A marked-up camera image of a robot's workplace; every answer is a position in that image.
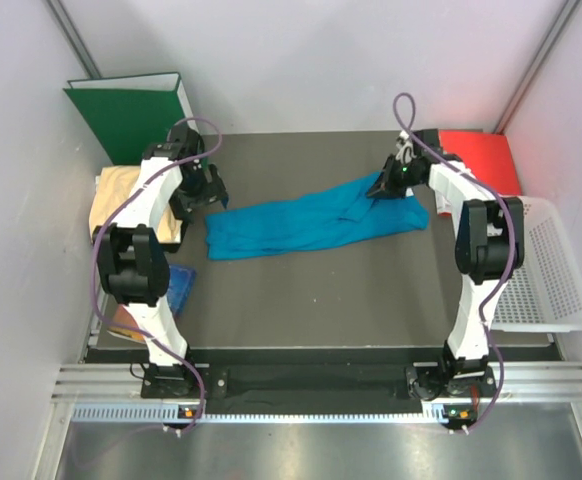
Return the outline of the blue t shirt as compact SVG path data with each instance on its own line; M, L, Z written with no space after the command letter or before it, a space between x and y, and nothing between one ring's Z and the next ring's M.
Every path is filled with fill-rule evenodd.
M325 250L428 227L429 214L413 195L367 197L376 178L372 173L294 200L209 214L208 258L230 261Z

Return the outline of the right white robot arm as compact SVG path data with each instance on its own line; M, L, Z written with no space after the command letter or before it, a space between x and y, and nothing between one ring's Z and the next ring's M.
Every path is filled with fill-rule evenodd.
M453 329L434 367L414 367L413 396L432 401L458 396L492 380L489 335L498 300L524 262L524 207L478 180L435 130L400 132L367 192L374 200L404 198L416 186L430 188L446 203L455 235L455 264L462 289Z

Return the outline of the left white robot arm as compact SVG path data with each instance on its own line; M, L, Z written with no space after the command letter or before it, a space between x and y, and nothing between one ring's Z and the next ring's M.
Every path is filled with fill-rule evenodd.
M170 267L157 230L163 213L189 222L193 211L229 202L212 151L196 125L200 117L177 121L162 142L143 154L139 177L128 198L97 227L93 239L92 280L125 308L148 348L141 395L188 398L203 395L200 373L188 358L188 343L179 332L167 300Z

